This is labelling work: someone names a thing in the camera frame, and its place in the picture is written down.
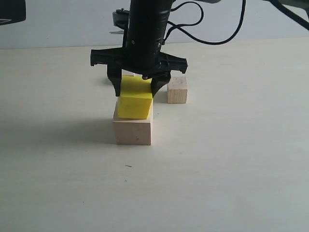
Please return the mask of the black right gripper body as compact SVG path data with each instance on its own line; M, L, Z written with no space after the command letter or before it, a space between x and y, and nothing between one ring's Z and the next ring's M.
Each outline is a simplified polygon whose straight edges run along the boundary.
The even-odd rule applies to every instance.
M93 49L90 65L114 65L142 76L180 71L185 73L187 60L161 52L173 1L132 0L122 46Z

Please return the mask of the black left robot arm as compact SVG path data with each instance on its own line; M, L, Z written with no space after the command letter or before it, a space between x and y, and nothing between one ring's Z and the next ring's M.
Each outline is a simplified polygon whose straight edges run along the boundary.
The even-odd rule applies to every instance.
M0 24L8 25L26 20L25 0L0 0Z

